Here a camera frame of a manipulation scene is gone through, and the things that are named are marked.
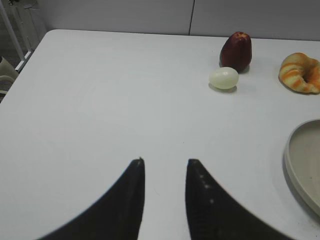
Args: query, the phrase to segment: apple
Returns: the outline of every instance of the apple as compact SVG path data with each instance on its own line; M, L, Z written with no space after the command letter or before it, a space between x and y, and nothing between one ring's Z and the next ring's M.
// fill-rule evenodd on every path
M220 52L221 67L233 68L238 73L249 66L251 59L251 38L248 34L240 31L228 38Z

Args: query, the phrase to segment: gray plate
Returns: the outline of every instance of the gray plate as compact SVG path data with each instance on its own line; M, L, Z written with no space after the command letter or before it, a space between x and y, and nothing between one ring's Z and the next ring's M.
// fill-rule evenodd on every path
M305 122L292 132L284 162L293 187L320 216L320 119Z

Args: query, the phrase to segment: white wall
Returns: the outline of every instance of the white wall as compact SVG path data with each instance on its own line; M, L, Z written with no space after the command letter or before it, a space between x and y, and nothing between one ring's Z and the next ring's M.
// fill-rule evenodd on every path
M189 33L193 0L38 0L48 29Z
M195 0L192 35L320 40L319 0Z

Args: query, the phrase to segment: table surface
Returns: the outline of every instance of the table surface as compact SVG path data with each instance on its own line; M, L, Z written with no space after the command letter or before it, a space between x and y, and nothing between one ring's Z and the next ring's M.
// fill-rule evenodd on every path
M286 183L291 131L320 117L320 95L278 80L294 52L320 42L252 39L237 89L209 88L223 37L54 30L0 104L0 239L33 240L94 203L135 158L146 165L139 240L190 239L189 158L256 216L297 240L319 220Z

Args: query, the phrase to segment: egg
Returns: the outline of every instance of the egg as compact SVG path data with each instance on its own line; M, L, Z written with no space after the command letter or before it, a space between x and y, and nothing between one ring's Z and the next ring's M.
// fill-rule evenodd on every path
M231 67L225 66L214 71L209 78L210 84L217 89L231 89L237 85L239 74Z

